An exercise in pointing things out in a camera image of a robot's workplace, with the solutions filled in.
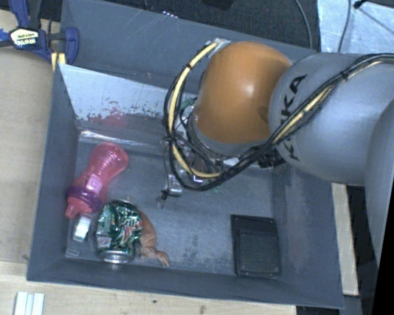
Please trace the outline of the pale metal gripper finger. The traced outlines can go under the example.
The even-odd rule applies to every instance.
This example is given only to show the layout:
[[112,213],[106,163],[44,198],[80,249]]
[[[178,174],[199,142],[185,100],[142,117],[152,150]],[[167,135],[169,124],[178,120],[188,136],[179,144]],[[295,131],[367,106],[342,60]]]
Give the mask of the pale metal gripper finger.
[[182,185],[173,174],[168,174],[165,179],[165,185],[161,189],[161,193],[156,197],[156,205],[158,208],[163,209],[165,202],[169,197],[178,198],[182,194]]

